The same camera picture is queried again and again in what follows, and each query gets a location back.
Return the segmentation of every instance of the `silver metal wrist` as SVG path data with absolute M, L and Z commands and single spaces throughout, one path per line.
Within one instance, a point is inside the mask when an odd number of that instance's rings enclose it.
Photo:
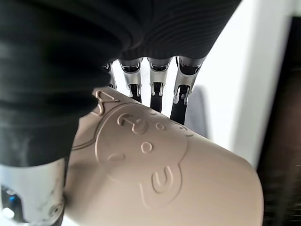
M 50 226 L 63 212 L 64 159 L 34 167 L 0 165 L 0 211 L 17 225 Z

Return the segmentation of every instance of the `embossed bear face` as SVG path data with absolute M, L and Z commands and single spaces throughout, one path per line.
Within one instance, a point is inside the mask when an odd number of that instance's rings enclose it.
M 129 104 L 113 112 L 100 128 L 96 155 L 110 171 L 126 169 L 143 177 L 178 165 L 186 153 L 189 133 L 193 134 L 150 108 Z
M 119 183 L 136 183 L 145 207 L 171 202 L 180 192 L 179 163 L 193 132 L 139 104 L 112 113 L 97 135 L 95 153 L 102 170 Z

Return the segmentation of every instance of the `ribbed black fabric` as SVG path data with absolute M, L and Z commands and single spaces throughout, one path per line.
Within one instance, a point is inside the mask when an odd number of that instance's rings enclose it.
M 117 59 L 200 58 L 239 0 L 2 0 L 0 164 L 70 153 L 79 117 Z

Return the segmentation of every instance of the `blue light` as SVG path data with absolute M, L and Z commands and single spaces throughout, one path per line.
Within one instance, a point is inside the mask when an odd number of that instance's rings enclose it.
M 14 197 L 14 196 L 11 196 L 10 198 L 9 198 L 9 200 L 12 202 L 12 201 L 14 201 L 16 199 L 16 197 Z

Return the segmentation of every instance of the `bear ear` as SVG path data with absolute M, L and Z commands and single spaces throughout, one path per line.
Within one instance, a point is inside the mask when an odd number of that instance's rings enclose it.
M 191 131 L 190 129 L 188 129 L 187 127 L 185 127 L 185 126 L 183 126 L 183 125 L 181 125 L 181 124 L 179 124 L 177 122 L 174 122 L 174 124 L 177 125 L 177 126 L 179 126 L 178 128 L 183 131 L 183 133 L 185 134 L 185 136 L 192 137 L 194 135 L 194 132 Z

